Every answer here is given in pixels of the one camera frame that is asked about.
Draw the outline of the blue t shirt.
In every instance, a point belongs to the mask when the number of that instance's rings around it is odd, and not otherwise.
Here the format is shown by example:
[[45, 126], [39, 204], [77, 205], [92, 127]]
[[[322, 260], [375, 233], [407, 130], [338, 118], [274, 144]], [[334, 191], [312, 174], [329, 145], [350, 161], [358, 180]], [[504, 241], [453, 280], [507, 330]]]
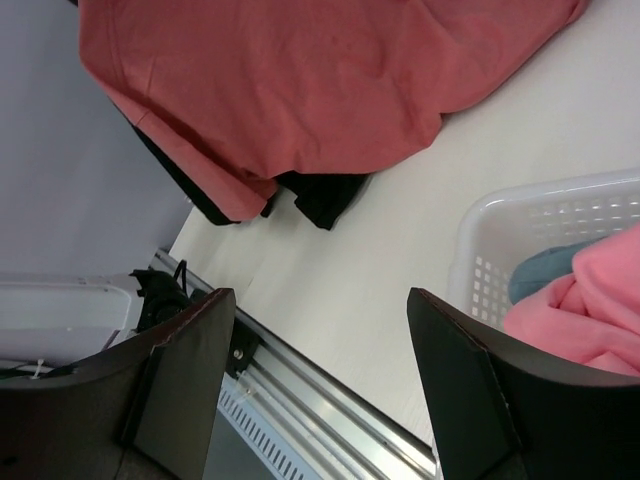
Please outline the blue t shirt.
[[549, 248], [520, 263], [508, 284], [511, 304], [516, 305], [557, 278], [570, 274], [574, 256], [600, 240], [602, 238]]

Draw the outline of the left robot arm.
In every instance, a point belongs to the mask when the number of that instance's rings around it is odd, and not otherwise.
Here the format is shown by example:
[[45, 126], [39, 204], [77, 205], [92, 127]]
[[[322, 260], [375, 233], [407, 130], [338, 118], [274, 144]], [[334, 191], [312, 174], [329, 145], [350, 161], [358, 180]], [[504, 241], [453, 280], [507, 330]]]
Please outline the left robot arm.
[[187, 262], [108, 276], [1, 274], [1, 379], [36, 379], [155, 327], [194, 302]]

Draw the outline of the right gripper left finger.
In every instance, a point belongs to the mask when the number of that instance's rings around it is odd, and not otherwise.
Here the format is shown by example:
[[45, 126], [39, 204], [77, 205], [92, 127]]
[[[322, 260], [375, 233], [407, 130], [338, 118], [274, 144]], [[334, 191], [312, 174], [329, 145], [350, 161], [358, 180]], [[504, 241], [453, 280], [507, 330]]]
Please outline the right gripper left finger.
[[235, 307], [217, 289], [99, 354], [2, 380], [2, 478], [202, 478]]

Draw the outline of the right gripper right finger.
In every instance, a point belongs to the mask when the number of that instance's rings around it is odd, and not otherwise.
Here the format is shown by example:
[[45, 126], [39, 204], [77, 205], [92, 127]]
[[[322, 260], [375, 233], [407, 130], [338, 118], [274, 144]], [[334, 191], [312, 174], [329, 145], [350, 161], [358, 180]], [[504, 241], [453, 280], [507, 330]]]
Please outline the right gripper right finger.
[[407, 317], [445, 478], [638, 478], [638, 379], [545, 353], [421, 288]]

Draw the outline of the dark pink t shirt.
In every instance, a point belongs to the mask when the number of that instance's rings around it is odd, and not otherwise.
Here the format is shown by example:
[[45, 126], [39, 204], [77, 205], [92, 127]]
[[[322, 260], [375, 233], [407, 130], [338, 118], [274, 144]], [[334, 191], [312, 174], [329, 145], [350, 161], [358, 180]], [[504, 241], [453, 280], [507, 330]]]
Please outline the dark pink t shirt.
[[428, 147], [583, 1], [81, 1], [79, 55], [233, 221], [276, 177], [367, 174]]

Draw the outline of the light pink t shirt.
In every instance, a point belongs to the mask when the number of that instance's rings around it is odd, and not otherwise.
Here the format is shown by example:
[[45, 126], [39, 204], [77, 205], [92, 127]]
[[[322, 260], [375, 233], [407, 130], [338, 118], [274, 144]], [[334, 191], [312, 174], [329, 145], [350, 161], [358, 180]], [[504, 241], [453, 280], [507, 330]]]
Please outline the light pink t shirt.
[[639, 227], [577, 252], [572, 272], [504, 318], [511, 337], [591, 368], [639, 375]]

